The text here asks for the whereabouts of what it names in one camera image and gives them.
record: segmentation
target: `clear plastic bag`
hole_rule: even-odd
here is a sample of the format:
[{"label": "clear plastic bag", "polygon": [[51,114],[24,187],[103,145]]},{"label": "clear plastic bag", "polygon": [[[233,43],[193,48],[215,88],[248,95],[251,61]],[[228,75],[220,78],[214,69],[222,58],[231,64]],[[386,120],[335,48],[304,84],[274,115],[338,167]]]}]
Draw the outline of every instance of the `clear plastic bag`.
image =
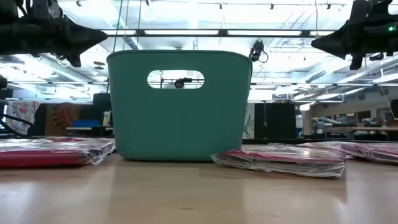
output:
[{"label": "clear plastic bag", "polygon": [[113,139],[4,139],[0,140],[0,167],[97,165],[114,149]]},{"label": "clear plastic bag", "polygon": [[265,172],[309,177],[340,177],[345,169],[344,152],[293,145],[250,145],[211,155],[217,164]]},{"label": "clear plastic bag", "polygon": [[397,143],[347,143],[342,142],[341,148],[348,154],[374,162],[398,164]]}]

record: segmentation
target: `wooden table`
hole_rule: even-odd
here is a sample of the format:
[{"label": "wooden table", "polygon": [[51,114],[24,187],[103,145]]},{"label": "wooden table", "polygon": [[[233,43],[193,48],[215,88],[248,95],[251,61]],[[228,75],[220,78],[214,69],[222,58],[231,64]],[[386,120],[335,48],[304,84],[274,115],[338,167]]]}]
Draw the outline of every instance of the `wooden table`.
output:
[{"label": "wooden table", "polygon": [[118,155],[79,169],[1,170],[0,223],[397,223],[398,166],[346,170],[314,179]]}]

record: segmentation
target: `teal plastic bin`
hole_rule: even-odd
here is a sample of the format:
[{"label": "teal plastic bin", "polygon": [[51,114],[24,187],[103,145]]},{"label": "teal plastic bin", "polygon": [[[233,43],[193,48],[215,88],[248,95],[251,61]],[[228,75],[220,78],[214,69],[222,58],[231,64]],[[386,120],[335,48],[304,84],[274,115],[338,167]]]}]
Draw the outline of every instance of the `teal plastic bin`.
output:
[{"label": "teal plastic bin", "polygon": [[[204,50],[126,50],[108,58],[114,133],[125,159],[210,161],[210,154],[240,149],[252,62]],[[154,70],[196,70],[197,89],[156,89]]]}]

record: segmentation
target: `fluorescent light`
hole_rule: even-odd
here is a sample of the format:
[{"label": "fluorescent light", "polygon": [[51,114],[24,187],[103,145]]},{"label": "fluorescent light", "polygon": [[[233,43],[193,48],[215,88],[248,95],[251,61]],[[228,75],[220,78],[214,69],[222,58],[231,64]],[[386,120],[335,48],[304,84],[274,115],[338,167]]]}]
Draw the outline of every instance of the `fluorescent light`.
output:
[{"label": "fluorescent light", "polygon": [[324,36],[324,35],[329,35],[332,34],[333,31],[318,31],[318,33],[316,31],[311,31],[310,35],[320,35],[320,36]]},{"label": "fluorescent light", "polygon": [[318,100],[326,100],[340,95],[339,93],[324,94],[317,97]]},{"label": "fluorescent light", "polygon": [[53,84],[82,85],[82,84],[88,84],[88,82],[53,82]]},{"label": "fluorescent light", "polygon": [[294,98],[293,98],[293,100],[301,100],[301,99],[304,99],[304,98],[308,98],[308,97],[311,97],[311,96],[313,96],[313,95],[315,95],[316,93],[312,93],[312,94],[300,94],[300,95],[297,95],[297,96],[295,96]]},{"label": "fluorescent light", "polygon": [[350,91],[345,92],[344,95],[350,95],[350,94],[356,93],[358,91],[361,91],[363,89],[365,89],[365,87],[357,88],[357,89],[354,89],[354,90],[350,90]]},{"label": "fluorescent light", "polygon": [[20,100],[45,100],[45,98],[21,98]]},{"label": "fluorescent light", "polygon": [[382,83],[379,86],[398,86],[398,83]]},{"label": "fluorescent light", "polygon": [[121,29],[121,30],[101,30],[101,31],[104,32],[105,34],[108,34],[108,35],[116,35],[116,34],[119,34],[119,35],[124,35],[124,34],[126,34],[126,35],[136,35],[137,34],[137,32],[135,30],[124,30],[124,29]]},{"label": "fluorescent light", "polygon": [[256,85],[291,85],[291,83],[255,83]]},{"label": "fluorescent light", "polygon": [[314,102],[301,105],[300,111],[309,111],[311,108],[311,105],[313,105],[313,104],[314,104]]},{"label": "fluorescent light", "polygon": [[361,72],[361,73],[359,73],[359,74],[352,75],[352,76],[350,76],[350,77],[347,77],[347,78],[344,78],[344,79],[342,79],[342,80],[339,80],[337,83],[351,82],[351,81],[354,81],[355,79],[357,79],[357,78],[359,78],[359,77],[362,77],[363,75],[364,75],[364,73]]},{"label": "fluorescent light", "polygon": [[398,73],[392,74],[392,75],[384,75],[376,80],[374,80],[374,83],[383,83],[383,82],[389,82],[392,80],[398,79]]},{"label": "fluorescent light", "polygon": [[315,103],[315,100],[294,100],[296,103]]},{"label": "fluorescent light", "polygon": [[23,88],[23,89],[25,89],[25,90],[33,90],[33,91],[36,91],[36,88],[34,88],[34,87],[31,86],[31,85],[26,85],[26,84],[17,85],[17,84],[12,84],[12,83],[8,83],[7,85],[14,86],[14,87],[18,87],[18,88]]},{"label": "fluorescent light", "polygon": [[145,30],[147,35],[217,35],[218,30]]},{"label": "fluorescent light", "polygon": [[298,83],[298,86],[332,86],[332,83]]},{"label": "fluorescent light", "polygon": [[298,36],[298,35],[301,35],[301,31],[295,31],[295,30],[229,30],[228,35]]},{"label": "fluorescent light", "polygon": [[47,84],[48,82],[46,81],[13,81],[13,84]]},{"label": "fluorescent light", "polygon": [[373,84],[361,83],[339,83],[338,86],[373,86]]},{"label": "fluorescent light", "polygon": [[319,103],[344,103],[342,100],[321,100]]}]

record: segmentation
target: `ceiling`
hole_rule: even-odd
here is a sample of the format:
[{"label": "ceiling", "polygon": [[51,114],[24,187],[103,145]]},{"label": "ceiling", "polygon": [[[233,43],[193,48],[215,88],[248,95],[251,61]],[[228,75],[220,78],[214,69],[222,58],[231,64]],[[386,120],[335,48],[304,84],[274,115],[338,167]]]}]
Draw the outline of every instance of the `ceiling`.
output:
[{"label": "ceiling", "polygon": [[[121,16],[122,29],[311,29],[336,30],[349,18],[352,1],[349,0],[58,0],[64,13],[79,25],[93,29],[115,29]],[[393,1],[390,13],[398,13],[398,0]],[[59,62],[49,54],[39,58],[16,55],[25,64],[0,62],[0,74],[9,81],[52,82],[105,82],[108,69],[95,69],[94,62],[106,63],[106,57],[114,51],[132,49],[183,49],[227,50],[248,55],[258,38],[253,37],[109,37],[81,55],[82,66],[74,68],[67,62]],[[311,47],[310,38],[263,38],[269,59],[255,62],[254,83],[369,83],[381,75],[395,74],[395,57],[384,62],[366,61],[361,70],[348,69],[350,58],[344,61]],[[74,84],[15,84],[17,90],[55,93],[63,89],[66,98],[92,98],[92,94],[106,91],[106,85]],[[256,100],[279,98],[337,99],[337,95],[355,90],[354,86],[252,86],[251,95]],[[325,94],[337,94],[325,98]]]}]

